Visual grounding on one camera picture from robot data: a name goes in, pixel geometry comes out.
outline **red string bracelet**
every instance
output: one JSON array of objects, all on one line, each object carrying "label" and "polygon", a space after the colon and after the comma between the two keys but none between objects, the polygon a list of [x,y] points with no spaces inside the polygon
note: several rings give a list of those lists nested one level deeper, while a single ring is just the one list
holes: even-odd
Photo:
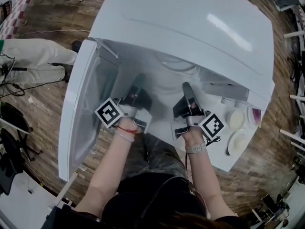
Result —
[{"label": "red string bracelet", "polygon": [[119,127],[119,126],[117,126],[116,128],[119,128],[119,129],[121,129],[121,130],[123,130],[123,131],[125,131],[125,132],[128,132],[128,133],[132,133],[132,134],[137,134],[138,133],[138,130],[129,130],[129,129],[124,129],[124,128],[122,128],[122,127]]}]

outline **watch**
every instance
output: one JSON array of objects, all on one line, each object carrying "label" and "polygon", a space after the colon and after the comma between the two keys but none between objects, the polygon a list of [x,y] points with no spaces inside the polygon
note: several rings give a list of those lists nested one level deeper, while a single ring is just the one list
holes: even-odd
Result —
[{"label": "watch", "polygon": [[185,147],[185,151],[188,154],[197,154],[200,153],[202,151],[206,150],[206,145],[205,142],[201,143],[201,144],[195,144],[193,146],[190,147]]}]

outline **wooden floor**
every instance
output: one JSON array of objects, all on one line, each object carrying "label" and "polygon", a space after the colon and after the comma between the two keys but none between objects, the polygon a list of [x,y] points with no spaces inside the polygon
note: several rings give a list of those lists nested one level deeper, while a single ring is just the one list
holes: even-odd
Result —
[{"label": "wooden floor", "polygon": [[[34,0],[27,8],[27,24],[19,33],[49,30],[90,30],[94,18],[104,0]],[[271,21],[274,30],[274,76],[275,90],[263,124],[255,133],[250,145],[228,173],[215,169],[223,196],[229,207],[239,215],[251,212],[260,203],[260,197],[269,193],[275,196],[286,190],[289,182],[295,179],[289,170],[295,150],[288,138],[279,134],[283,128],[293,132],[298,122],[298,110],[289,99],[295,92],[290,81],[292,65],[287,62],[292,50],[291,39],[284,39],[284,33],[292,32],[293,27],[286,13],[279,13],[273,3],[265,0],[249,0]],[[20,38],[45,38],[54,40],[70,48],[74,40],[83,40],[86,32],[37,33]],[[6,97],[7,101],[19,108],[34,128],[29,137],[29,145],[42,150],[36,161],[29,164],[35,175],[53,191],[59,192],[64,182],[58,178],[58,137],[61,110],[66,84],[56,83],[27,91],[24,97]],[[112,136],[101,131],[96,154],[89,154],[84,165],[86,171],[79,170],[84,179],[77,178],[67,197],[78,203],[86,192],[90,178],[103,157]]]}]

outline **white pants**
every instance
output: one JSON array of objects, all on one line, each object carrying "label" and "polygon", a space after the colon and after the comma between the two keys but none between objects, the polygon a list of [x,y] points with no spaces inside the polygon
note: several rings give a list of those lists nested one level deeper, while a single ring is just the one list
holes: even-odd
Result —
[{"label": "white pants", "polygon": [[[76,52],[45,39],[7,39],[4,41],[1,56],[3,54],[16,59],[14,67],[28,68],[27,71],[11,71],[7,81],[13,83],[59,81],[65,76],[64,67],[49,63],[73,65],[77,57]],[[0,57],[0,65],[7,62],[12,60],[5,56]]]}]

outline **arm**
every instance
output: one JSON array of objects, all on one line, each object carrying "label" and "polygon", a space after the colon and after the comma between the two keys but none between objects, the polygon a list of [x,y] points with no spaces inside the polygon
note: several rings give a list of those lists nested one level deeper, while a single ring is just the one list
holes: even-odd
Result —
[{"label": "arm", "polygon": [[[190,127],[190,130],[183,134],[186,146],[193,146],[204,142],[202,130],[199,127]],[[214,168],[206,150],[197,154],[189,154],[193,183],[195,189],[203,197],[206,207],[215,220],[224,216],[235,216],[226,205],[221,195],[220,186]]]},{"label": "arm", "polygon": [[[122,118],[119,126],[130,130],[138,128],[129,118]],[[132,133],[120,131],[130,138],[134,137]],[[116,193],[120,184],[131,144],[131,142],[124,140],[119,135],[113,136],[105,156],[93,174],[84,198],[75,208],[76,211],[87,212],[97,217],[101,216],[104,206]]]}]

